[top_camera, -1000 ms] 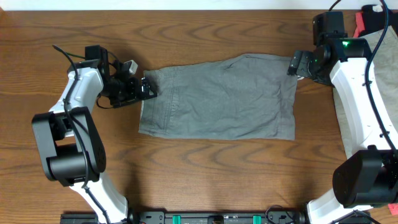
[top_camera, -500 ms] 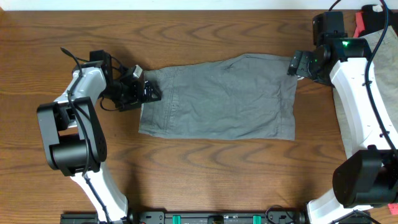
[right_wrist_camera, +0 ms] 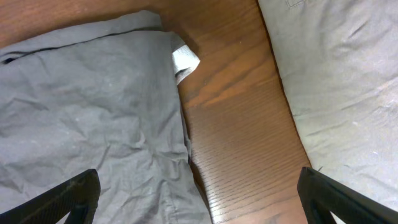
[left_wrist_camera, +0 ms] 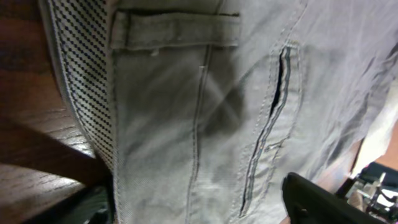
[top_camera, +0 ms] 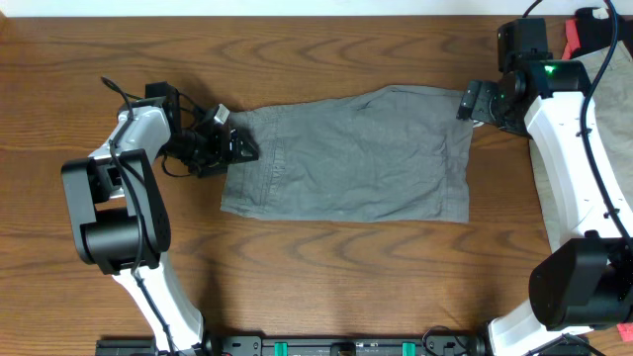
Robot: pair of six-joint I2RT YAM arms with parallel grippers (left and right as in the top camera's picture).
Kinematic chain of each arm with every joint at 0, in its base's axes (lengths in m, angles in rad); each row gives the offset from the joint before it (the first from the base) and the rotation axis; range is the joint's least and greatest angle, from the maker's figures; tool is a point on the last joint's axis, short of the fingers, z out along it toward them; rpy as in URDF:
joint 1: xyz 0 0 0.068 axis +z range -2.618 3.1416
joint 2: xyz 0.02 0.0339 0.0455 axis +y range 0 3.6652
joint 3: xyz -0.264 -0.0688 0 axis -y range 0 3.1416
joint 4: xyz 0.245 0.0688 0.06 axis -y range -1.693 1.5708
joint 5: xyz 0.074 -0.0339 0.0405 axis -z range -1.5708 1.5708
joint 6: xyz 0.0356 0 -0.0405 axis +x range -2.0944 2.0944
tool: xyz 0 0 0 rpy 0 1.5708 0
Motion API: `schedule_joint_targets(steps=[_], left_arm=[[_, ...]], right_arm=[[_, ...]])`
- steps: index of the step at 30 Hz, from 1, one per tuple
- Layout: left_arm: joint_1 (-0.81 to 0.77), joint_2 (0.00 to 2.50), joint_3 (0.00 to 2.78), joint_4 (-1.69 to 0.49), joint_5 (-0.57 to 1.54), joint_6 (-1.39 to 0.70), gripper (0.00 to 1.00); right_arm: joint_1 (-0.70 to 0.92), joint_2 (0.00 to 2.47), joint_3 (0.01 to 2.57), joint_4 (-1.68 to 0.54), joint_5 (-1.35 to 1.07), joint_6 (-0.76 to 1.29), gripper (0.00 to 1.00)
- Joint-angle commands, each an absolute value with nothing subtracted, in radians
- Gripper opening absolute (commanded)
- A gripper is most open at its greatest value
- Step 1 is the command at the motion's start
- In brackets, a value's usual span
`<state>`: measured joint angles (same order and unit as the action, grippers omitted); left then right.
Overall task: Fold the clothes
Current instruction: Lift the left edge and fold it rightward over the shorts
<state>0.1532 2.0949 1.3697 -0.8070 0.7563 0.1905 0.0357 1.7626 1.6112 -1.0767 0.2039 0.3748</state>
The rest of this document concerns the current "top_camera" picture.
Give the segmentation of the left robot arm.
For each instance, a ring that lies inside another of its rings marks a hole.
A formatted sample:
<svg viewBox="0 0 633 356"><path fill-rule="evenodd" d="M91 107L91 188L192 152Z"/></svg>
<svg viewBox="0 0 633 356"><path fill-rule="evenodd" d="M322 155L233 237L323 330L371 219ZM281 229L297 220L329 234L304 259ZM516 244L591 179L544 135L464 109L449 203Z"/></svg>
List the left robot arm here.
<svg viewBox="0 0 633 356"><path fill-rule="evenodd" d="M193 105L183 126L184 93L166 82L130 95L109 78L103 83L124 100L117 124L88 157L67 161L61 178L74 245L80 259L124 287L142 312L151 339L105 339L98 355L221 355L202 313L182 288L168 255L171 227L152 164L175 158L190 176L223 174L258 159L243 129L222 104Z"/></svg>

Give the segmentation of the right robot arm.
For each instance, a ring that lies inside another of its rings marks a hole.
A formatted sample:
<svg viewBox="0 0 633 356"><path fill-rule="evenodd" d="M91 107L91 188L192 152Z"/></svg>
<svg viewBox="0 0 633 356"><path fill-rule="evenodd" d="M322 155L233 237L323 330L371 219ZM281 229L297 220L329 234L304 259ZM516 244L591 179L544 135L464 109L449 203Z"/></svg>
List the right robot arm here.
<svg viewBox="0 0 633 356"><path fill-rule="evenodd" d="M457 117L531 138L559 215L552 253L531 273L528 299L488 323L478 355L583 355L583 334L632 318L632 211L595 123L597 85L577 60L556 60L542 18L497 30L498 82L474 80Z"/></svg>

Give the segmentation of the grey shorts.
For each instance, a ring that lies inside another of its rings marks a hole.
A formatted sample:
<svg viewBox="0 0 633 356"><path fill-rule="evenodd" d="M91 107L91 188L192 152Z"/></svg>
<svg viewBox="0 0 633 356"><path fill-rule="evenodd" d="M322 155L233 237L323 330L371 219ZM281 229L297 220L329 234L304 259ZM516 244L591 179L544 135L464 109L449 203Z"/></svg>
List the grey shorts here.
<svg viewBox="0 0 633 356"><path fill-rule="evenodd" d="M465 223L473 125L459 91L393 85L233 113L259 158L228 170L223 211L268 221Z"/></svg>

